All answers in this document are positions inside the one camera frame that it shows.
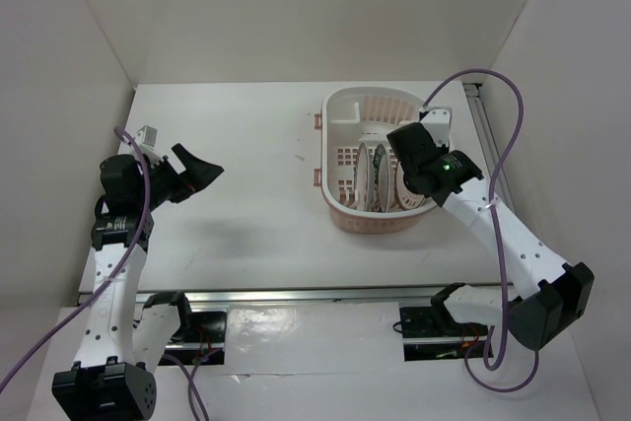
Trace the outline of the plate with red characters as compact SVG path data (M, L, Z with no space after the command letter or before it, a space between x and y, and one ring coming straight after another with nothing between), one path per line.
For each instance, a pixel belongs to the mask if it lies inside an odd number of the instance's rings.
M371 212L375 202L375 168L368 147L361 143L356 156L354 175L356 209Z

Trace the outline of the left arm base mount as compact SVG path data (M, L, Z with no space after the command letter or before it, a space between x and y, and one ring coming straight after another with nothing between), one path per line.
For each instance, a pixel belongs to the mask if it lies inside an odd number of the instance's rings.
M184 365L194 365L210 354L203 365L223 365L228 315L226 311L193 312L190 327L178 332L166 345L166 352Z

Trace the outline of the green rimmed white plate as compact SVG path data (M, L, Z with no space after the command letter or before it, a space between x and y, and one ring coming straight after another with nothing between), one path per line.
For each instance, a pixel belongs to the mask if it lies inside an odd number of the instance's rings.
M380 143L373 158L375 186L379 211L387 213L394 201L394 176L391 159L383 143Z

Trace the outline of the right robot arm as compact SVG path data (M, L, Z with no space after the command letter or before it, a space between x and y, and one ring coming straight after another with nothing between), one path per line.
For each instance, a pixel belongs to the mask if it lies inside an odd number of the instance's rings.
M587 306L595 277L584 264L569 264L547 247L497 196L463 152L434 143L419 122L404 125L387 140L402 165L405 187L433 199L458 219L490 251L504 251L506 273L515 298L454 283L432 300L430 322L442 334L463 323L504 324L529 350L540 350Z

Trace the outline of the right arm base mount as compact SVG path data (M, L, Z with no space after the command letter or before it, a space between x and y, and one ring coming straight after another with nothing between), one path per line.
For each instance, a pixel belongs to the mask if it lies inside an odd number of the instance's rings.
M477 323L446 322L428 306L401 307L392 325L402 338L405 362L463 359L483 356L488 328Z

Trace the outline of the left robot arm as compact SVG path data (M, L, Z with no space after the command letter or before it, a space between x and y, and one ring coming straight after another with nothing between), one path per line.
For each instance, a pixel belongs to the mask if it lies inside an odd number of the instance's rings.
M150 148L100 165L104 190L91 231L95 299L72 367L54 375L51 391L71 420L148 420L157 401L154 372L170 340L193 332L182 291L157 293L136 308L139 280L153 231L153 210L204 190L223 168L172 147L177 172Z

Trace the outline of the plate with orange sunburst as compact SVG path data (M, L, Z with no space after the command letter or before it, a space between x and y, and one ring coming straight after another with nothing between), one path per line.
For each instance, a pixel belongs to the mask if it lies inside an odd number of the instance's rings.
M404 172L400 161L396 161L394 168L394 205L402 211L410 211L419 208L425 203L426 198L422 194L411 192L404 183Z

